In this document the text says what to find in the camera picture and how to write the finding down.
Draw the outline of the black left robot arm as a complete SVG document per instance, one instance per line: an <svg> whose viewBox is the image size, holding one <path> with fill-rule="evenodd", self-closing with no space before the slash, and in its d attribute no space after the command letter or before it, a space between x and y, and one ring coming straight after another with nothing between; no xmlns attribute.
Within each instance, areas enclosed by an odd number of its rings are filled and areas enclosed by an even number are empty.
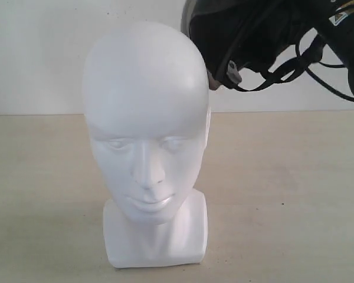
<svg viewBox="0 0 354 283"><path fill-rule="evenodd" d="M354 1L318 1L322 9L317 31L348 70L354 96Z"/></svg>

